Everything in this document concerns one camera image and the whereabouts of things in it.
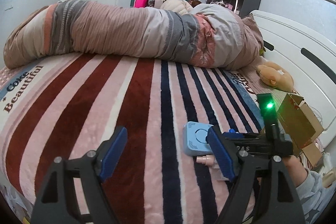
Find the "person's right hand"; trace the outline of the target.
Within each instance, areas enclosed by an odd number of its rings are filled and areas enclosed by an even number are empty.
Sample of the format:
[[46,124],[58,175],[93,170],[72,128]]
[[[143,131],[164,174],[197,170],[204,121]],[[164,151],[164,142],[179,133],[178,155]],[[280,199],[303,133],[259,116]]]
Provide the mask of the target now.
[[295,187],[300,186],[307,178],[308,172],[295,156],[283,157],[282,161]]

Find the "grey sleeve forearm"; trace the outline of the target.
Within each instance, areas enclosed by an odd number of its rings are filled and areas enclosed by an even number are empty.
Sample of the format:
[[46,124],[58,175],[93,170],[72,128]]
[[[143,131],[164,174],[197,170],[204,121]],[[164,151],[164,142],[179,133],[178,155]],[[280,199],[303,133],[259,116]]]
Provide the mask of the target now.
[[335,193],[335,181],[325,188],[319,173],[308,169],[305,171],[306,179],[296,191],[302,205],[305,223],[315,223]]

